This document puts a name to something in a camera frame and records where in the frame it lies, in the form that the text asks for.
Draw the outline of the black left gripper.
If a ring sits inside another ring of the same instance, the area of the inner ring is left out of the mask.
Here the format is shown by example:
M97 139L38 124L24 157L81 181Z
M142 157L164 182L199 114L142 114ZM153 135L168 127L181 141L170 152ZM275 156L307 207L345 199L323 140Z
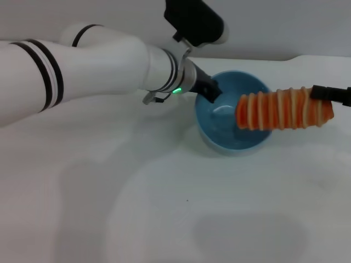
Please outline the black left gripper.
M196 70L196 80L190 92L202 95L208 102L213 104L222 94L218 82L213 80L211 76L205 73L196 64L194 66Z

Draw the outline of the blue bowl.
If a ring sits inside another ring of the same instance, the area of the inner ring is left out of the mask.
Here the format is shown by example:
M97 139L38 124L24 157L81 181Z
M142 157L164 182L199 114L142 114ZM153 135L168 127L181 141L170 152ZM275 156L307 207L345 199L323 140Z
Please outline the blue bowl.
M203 141L224 155L244 153L260 147L271 131L239 129L235 107L241 95L264 92L270 89L256 76L242 71L224 71L212 77L222 94L212 104L201 95L195 100L195 116Z

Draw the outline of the orange striped bread loaf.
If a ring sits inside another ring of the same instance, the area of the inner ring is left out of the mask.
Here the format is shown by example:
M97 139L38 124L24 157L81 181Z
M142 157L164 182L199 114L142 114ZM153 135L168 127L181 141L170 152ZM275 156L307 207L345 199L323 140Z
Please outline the orange striped bread loaf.
M321 127L334 118L330 101L312 99L312 88L242 95L235 119L240 129L272 131Z

